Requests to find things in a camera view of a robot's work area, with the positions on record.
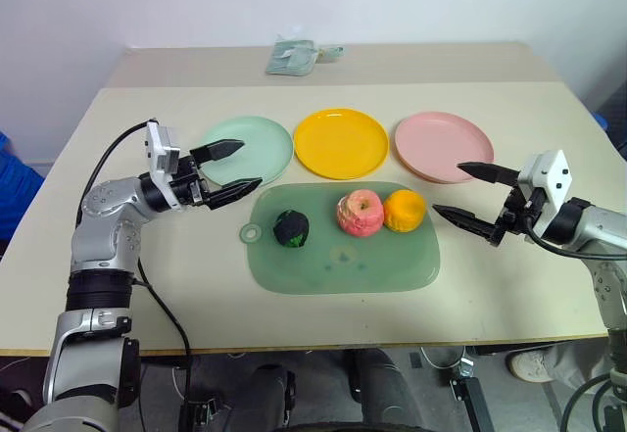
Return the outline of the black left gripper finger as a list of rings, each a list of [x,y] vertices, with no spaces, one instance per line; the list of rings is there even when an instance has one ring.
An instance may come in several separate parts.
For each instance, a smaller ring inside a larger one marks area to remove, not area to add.
[[[246,197],[256,190],[263,180],[260,177],[242,178],[227,183],[219,190],[210,192],[204,203],[211,210],[216,210]]]
[[[195,163],[219,161],[236,153],[244,146],[238,139],[220,139],[190,150]]]

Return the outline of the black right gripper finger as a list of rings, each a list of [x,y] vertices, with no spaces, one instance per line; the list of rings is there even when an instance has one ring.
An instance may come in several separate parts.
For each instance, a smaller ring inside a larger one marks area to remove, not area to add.
[[[457,168],[476,179],[489,183],[500,183],[507,186],[516,186],[518,183],[518,170],[495,164],[466,162],[457,164]]]
[[[455,227],[486,240],[491,238],[496,228],[493,223],[479,219],[475,214],[457,207],[433,205],[432,209]]]

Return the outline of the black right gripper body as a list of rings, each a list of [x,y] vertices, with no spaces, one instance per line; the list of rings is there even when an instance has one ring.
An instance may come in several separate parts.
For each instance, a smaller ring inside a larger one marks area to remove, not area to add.
[[[525,197],[518,186],[513,186],[487,241],[492,246],[498,247],[507,232],[514,235],[527,234],[528,229],[533,227],[538,220],[543,207],[544,190],[542,188],[534,188],[530,196]]]

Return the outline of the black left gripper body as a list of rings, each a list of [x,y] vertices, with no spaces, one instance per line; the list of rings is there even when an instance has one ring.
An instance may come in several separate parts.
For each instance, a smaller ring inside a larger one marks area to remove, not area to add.
[[[169,187],[181,206],[198,207],[209,204],[210,191],[191,156],[178,160],[177,170]]]

